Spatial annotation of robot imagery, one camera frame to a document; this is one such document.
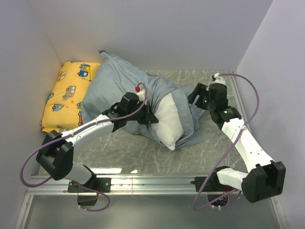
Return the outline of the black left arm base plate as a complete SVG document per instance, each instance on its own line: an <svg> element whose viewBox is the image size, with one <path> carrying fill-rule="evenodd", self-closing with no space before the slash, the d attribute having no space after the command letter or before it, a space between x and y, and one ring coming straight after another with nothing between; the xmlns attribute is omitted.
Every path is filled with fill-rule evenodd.
<svg viewBox="0 0 305 229"><path fill-rule="evenodd" d="M70 181L68 185L68 193L86 193L90 192L88 190L92 189L93 192L99 191L102 193L110 193L111 190L111 181L110 177L97 177L94 181L90 181L88 184L83 185L85 188L79 186L76 182Z"/></svg>

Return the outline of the white pillow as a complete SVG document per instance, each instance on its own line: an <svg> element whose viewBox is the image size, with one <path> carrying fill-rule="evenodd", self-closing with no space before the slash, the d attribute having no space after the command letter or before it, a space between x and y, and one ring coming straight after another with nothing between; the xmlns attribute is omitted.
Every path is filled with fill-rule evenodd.
<svg viewBox="0 0 305 229"><path fill-rule="evenodd" d="M184 131L171 93L160 100L154 115L159 122L152 124L151 127L157 139L168 149L174 151L176 142L183 136Z"/></svg>

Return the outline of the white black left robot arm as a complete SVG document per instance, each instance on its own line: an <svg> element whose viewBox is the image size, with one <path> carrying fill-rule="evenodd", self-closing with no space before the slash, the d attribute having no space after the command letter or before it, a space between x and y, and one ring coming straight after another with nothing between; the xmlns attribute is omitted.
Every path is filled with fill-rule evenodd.
<svg viewBox="0 0 305 229"><path fill-rule="evenodd" d="M71 180L85 192L97 189L96 174L87 166L75 163L74 153L94 138L125 127L129 121L136 121L141 125L158 123L147 97L148 93L145 90L137 93L128 92L120 102L92 121L62 133L49 132L42 149L38 151L36 161L54 180Z"/></svg>

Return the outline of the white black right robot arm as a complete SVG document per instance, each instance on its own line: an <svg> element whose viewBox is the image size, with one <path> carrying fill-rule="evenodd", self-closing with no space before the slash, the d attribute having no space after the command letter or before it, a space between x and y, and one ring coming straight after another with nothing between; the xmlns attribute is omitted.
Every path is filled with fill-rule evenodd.
<svg viewBox="0 0 305 229"><path fill-rule="evenodd" d="M244 173L230 167L217 167L210 177L198 177L201 184L217 191L226 187L240 190L251 203L282 194L284 164L274 161L260 147L237 109L229 106L226 85L198 83L188 96L188 102L209 111L212 121L231 140L247 169Z"/></svg>

